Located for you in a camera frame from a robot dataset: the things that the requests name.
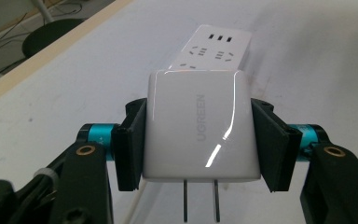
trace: white charger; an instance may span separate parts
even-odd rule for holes
[[[144,178],[241,182],[260,178],[242,71],[159,71],[149,80]]]
[[[212,182],[260,178],[247,76],[251,34],[201,25],[170,70],[149,79],[143,176],[147,181]]]

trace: floor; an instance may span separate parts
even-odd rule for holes
[[[89,18],[114,0],[67,0],[50,7],[48,11],[55,20],[67,18]],[[35,29],[43,26],[40,14],[21,21],[0,33],[0,74],[6,74],[16,66],[25,62],[21,45],[23,40]]]

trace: white power strip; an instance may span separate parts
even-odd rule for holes
[[[173,61],[170,70],[242,70],[251,33],[201,25]]]

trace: brass screw hole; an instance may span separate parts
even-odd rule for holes
[[[343,150],[337,147],[325,147],[324,151],[335,157],[345,157],[346,154]]]
[[[94,151],[95,151],[94,146],[84,146],[84,147],[80,147],[76,151],[76,154],[79,155],[79,156],[87,156],[87,155],[93,153]]]

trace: teal joint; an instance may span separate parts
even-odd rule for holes
[[[318,134],[309,124],[289,124],[289,126],[303,133],[297,161],[309,161],[312,155],[310,144],[319,142]]]
[[[112,161],[111,139],[115,124],[93,124],[89,129],[88,142],[96,142],[106,149],[106,159]]]

